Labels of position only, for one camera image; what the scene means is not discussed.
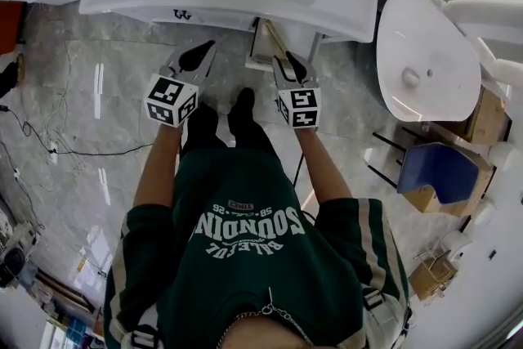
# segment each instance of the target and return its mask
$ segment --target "white wall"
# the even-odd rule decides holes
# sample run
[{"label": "white wall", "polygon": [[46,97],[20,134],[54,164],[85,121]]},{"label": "white wall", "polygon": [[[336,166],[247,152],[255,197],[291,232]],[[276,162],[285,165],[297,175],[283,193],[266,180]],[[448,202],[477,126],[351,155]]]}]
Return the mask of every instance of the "white wall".
[{"label": "white wall", "polygon": [[502,43],[492,39],[484,39],[484,41],[497,58],[523,63],[523,45]]},{"label": "white wall", "polygon": [[[510,140],[523,149],[523,110]],[[494,177],[488,196],[498,213],[474,235],[445,297],[430,306],[413,304],[417,326],[405,349],[469,348],[523,303],[523,159],[519,164]],[[498,253],[489,261],[492,250]]]},{"label": "white wall", "polygon": [[40,347],[47,314],[22,287],[0,293],[0,336],[12,349]]}]

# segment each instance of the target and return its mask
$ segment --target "blue chair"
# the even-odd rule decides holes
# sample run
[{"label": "blue chair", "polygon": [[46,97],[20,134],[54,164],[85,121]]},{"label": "blue chair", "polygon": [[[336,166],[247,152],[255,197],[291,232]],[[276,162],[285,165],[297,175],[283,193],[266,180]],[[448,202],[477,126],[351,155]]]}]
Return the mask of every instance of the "blue chair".
[{"label": "blue chair", "polygon": [[405,153],[403,163],[398,161],[401,164],[398,184],[369,165],[373,172],[394,186],[398,194],[423,186],[432,186],[443,205],[466,201],[471,197],[479,169],[459,150],[441,143],[428,143],[405,149],[376,133],[373,135]]}]

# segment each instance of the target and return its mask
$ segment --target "black pants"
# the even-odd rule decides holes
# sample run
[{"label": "black pants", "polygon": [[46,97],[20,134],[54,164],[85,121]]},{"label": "black pants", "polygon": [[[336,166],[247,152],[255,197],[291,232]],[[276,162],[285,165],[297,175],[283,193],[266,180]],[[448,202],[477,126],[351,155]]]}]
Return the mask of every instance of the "black pants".
[{"label": "black pants", "polygon": [[3,72],[0,73],[0,98],[6,95],[18,80],[18,66],[16,63],[9,63]]},{"label": "black pants", "polygon": [[[227,120],[229,121],[230,133],[236,139],[236,148],[257,149],[278,158],[269,137],[265,134],[263,128],[254,122],[251,110],[241,110],[234,106],[227,115]],[[217,112],[202,103],[189,117],[189,134],[181,151],[181,157],[183,158],[190,151],[197,149],[227,148],[226,144],[216,136],[217,127]]]}]

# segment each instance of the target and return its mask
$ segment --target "gray tile floor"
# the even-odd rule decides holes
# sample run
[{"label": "gray tile floor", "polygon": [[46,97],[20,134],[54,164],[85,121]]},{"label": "gray tile floor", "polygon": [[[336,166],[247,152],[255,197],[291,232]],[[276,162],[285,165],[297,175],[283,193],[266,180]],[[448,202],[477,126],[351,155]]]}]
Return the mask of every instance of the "gray tile floor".
[{"label": "gray tile floor", "polygon": [[[257,92],[255,119],[266,130],[284,170],[294,178],[301,152],[273,100],[272,74],[244,68],[252,35],[194,25],[148,25],[115,14],[82,16],[78,4],[36,5],[25,22],[26,83],[0,100],[27,119],[49,144],[60,142],[84,152],[115,152],[151,142],[158,126],[145,115],[141,98],[150,75],[173,50],[193,40],[217,40],[218,54],[206,87],[221,115],[218,135],[234,145],[225,115],[240,87]],[[101,117],[94,114],[94,77],[103,66]],[[323,92],[319,135],[355,196],[382,199],[407,272],[413,257],[460,225],[444,214],[420,214],[388,184],[370,172],[365,160],[397,177],[395,156],[371,136],[391,135],[396,121],[366,90],[348,43],[320,48],[315,67]],[[104,280],[118,232],[131,208],[148,149],[125,156],[63,155],[52,163],[35,136],[25,137],[12,114],[0,114],[0,137],[21,173],[38,220],[45,225],[34,260],[60,280],[103,300]],[[15,183],[0,148],[0,191],[19,219],[34,221],[29,201]],[[318,203],[304,164],[297,180],[302,207],[317,213]]]}]

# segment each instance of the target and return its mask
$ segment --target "person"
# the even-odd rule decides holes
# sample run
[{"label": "person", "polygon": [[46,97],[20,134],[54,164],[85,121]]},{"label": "person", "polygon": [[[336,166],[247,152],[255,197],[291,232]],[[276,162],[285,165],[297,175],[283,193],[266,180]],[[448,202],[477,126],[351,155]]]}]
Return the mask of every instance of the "person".
[{"label": "person", "polygon": [[297,141],[320,210],[312,225],[244,89],[236,147],[202,104],[161,126],[108,274],[107,347],[387,348],[408,311],[405,271],[380,201],[354,199],[313,129]]},{"label": "person", "polygon": [[19,54],[16,62],[11,62],[0,73],[0,98],[4,97],[13,87],[24,82],[25,66],[24,56]]}]

